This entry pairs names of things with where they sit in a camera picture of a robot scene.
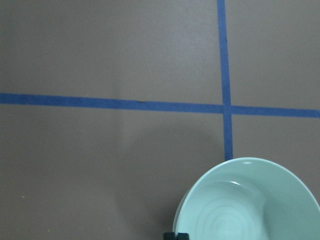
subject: bowl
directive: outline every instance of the bowl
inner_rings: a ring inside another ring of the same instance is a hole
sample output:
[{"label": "bowl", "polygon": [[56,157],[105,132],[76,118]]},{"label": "bowl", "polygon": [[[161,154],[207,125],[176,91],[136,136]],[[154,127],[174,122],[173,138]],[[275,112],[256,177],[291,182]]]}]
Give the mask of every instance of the bowl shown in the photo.
[{"label": "bowl", "polygon": [[206,172],[185,194],[173,231],[190,240],[316,240],[320,207],[283,166],[237,158]]}]

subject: black object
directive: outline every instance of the black object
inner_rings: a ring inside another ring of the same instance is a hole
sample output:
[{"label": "black object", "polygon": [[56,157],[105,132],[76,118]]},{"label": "black object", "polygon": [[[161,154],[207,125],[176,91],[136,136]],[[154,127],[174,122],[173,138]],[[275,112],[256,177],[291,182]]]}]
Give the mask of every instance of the black object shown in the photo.
[{"label": "black object", "polygon": [[165,232],[163,234],[163,240],[189,240],[189,234],[179,232],[176,236],[174,232]]}]

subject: light green bowl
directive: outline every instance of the light green bowl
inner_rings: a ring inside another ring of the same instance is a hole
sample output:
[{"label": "light green bowl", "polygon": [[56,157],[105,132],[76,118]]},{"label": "light green bowl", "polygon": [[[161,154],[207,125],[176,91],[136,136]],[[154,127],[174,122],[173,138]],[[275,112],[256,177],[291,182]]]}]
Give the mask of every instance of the light green bowl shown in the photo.
[{"label": "light green bowl", "polygon": [[190,240],[320,240],[320,208],[286,168],[260,158],[226,161],[186,193],[173,231]]}]

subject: blue painter's tape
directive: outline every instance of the blue painter's tape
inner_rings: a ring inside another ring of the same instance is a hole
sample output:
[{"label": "blue painter's tape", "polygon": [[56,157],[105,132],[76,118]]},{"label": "blue painter's tape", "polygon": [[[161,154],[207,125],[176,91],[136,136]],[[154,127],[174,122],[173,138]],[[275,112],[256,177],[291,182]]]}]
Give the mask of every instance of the blue painter's tape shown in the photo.
[{"label": "blue painter's tape", "polygon": [[320,110],[315,109],[296,109],[259,106],[232,106],[232,114],[274,117],[320,118]]},{"label": "blue painter's tape", "polygon": [[217,10],[222,80],[224,158],[225,160],[230,160],[233,159],[232,109],[227,42],[226,4],[224,0],[217,0]]},{"label": "blue painter's tape", "polygon": [[0,104],[222,114],[222,105],[0,93]]}]

